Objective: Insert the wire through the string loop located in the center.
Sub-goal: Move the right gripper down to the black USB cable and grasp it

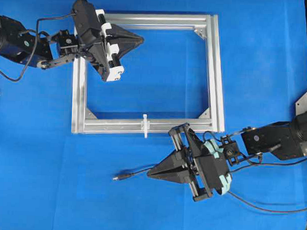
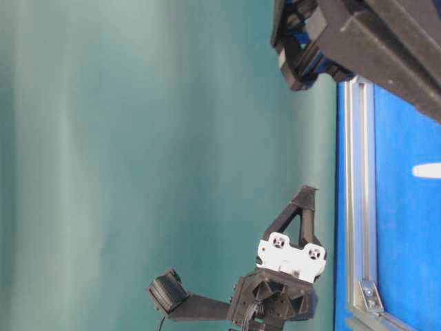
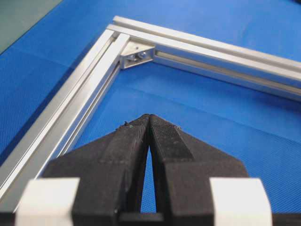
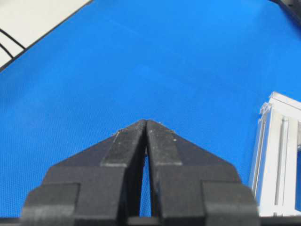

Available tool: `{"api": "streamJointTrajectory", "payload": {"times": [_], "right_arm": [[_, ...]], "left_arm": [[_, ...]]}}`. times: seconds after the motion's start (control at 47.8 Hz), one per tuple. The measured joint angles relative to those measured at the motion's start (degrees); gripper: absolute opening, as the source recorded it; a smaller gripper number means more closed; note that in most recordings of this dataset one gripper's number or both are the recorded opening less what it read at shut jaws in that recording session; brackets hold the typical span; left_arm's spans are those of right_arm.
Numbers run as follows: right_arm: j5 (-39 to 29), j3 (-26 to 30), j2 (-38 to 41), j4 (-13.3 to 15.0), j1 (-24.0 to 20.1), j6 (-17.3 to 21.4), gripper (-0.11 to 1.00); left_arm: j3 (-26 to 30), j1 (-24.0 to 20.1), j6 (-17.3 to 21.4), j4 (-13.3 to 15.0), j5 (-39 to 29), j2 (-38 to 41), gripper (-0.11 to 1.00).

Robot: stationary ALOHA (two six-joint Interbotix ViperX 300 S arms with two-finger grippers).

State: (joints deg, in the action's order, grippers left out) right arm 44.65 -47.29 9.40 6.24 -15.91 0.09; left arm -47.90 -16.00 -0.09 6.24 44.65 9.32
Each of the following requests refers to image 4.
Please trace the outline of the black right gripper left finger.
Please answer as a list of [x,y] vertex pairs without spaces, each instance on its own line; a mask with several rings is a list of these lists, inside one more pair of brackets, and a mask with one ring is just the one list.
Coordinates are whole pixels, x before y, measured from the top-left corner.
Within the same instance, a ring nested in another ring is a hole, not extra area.
[[137,211],[146,120],[49,168],[25,201],[23,226],[116,226]]

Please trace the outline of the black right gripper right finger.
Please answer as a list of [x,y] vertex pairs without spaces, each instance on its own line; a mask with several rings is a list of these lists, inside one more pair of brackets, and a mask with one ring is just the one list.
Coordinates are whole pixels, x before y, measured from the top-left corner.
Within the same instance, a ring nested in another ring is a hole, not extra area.
[[146,124],[151,186],[164,226],[258,226],[251,190],[229,162],[155,121]]

